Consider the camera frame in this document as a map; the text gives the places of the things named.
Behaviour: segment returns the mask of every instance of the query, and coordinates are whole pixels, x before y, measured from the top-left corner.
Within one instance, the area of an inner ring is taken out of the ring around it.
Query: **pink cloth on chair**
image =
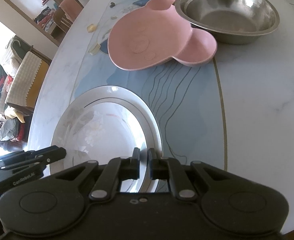
[[[75,0],[64,0],[59,6],[65,12],[67,19],[72,22],[76,20],[83,9]]]

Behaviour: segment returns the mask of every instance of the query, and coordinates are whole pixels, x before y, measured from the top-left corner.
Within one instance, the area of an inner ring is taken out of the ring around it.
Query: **silver rivet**
[[[145,198],[145,197],[141,197],[141,198],[139,199],[139,201],[140,201],[140,202],[142,202],[142,203],[145,203],[145,202],[147,202],[147,201],[148,201],[148,199],[147,199],[147,198]]]
[[[94,190],[92,193],[91,193],[91,196],[94,197],[94,198],[104,198],[108,195],[108,193],[104,190]]]
[[[131,199],[129,202],[134,205],[139,203],[139,201],[137,199]]]
[[[182,198],[192,198],[194,195],[196,195],[196,193],[190,189],[184,189],[179,192],[179,196]]]

